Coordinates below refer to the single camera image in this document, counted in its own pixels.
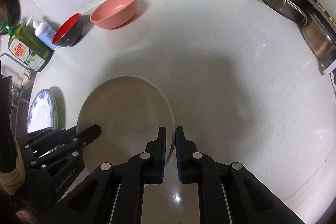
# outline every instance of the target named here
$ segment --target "metal faucet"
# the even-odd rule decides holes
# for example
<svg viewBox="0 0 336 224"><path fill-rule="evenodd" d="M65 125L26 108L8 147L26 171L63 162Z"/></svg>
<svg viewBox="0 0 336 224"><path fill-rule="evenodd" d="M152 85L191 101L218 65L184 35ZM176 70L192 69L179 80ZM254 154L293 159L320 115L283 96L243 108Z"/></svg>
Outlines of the metal faucet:
<svg viewBox="0 0 336 224"><path fill-rule="evenodd" d="M26 64L19 62L18 60L16 60L14 57L10 56L8 53L3 53L0 54L0 58L3 56L7 56L9 57L11 60L13 60L15 63L19 64L22 68L24 68L25 70L27 70L29 72L29 75L27 75L26 73L24 73L25 76L28 77L28 79L30 80L32 77L36 76L36 71L32 70L30 67L28 67Z"/></svg>

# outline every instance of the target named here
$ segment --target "white soap bottle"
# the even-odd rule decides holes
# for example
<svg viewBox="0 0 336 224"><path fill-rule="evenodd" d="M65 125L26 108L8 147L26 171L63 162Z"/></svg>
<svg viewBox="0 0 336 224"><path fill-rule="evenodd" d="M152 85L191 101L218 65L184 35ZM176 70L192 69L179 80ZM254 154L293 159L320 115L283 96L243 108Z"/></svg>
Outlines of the white soap bottle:
<svg viewBox="0 0 336 224"><path fill-rule="evenodd" d="M56 33L55 30L46 22L40 23L37 20L33 20L33 17L27 21L26 26L28 26L31 22L35 28L35 35L52 50L58 50L59 46L53 44L53 37Z"/></svg>

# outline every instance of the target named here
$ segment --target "blue and white plate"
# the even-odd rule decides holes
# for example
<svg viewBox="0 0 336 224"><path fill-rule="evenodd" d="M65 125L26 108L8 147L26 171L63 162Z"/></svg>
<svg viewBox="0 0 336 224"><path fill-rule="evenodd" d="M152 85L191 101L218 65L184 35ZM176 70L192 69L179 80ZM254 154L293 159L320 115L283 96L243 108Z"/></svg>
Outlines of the blue and white plate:
<svg viewBox="0 0 336 224"><path fill-rule="evenodd" d="M57 110L49 90L41 90L33 100L27 119L27 133L43 128L57 128Z"/></svg>

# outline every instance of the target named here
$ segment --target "cloth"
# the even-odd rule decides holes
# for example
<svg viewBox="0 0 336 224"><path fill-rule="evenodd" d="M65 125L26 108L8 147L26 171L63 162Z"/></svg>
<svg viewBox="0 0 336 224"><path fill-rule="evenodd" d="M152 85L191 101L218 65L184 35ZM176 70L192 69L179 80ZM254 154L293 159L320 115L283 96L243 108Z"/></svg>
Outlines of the cloth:
<svg viewBox="0 0 336 224"><path fill-rule="evenodd" d="M15 169L9 173L0 172L0 184L2 188L9 194L14 195L14 193L23 185L25 182L25 166L22 161L22 156L20 148L16 145L16 166Z"/></svg>

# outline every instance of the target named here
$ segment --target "beige bowl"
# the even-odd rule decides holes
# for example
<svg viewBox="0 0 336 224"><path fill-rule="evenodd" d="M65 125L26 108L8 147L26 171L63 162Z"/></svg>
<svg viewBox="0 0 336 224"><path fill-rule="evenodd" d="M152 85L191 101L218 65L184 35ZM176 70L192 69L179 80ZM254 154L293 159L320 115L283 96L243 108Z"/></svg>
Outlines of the beige bowl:
<svg viewBox="0 0 336 224"><path fill-rule="evenodd" d="M79 113L77 132L97 124L101 135L84 148L89 171L100 164L127 162L167 129L166 164L175 144L175 121L164 94L150 81L134 75L111 78L88 96Z"/></svg>

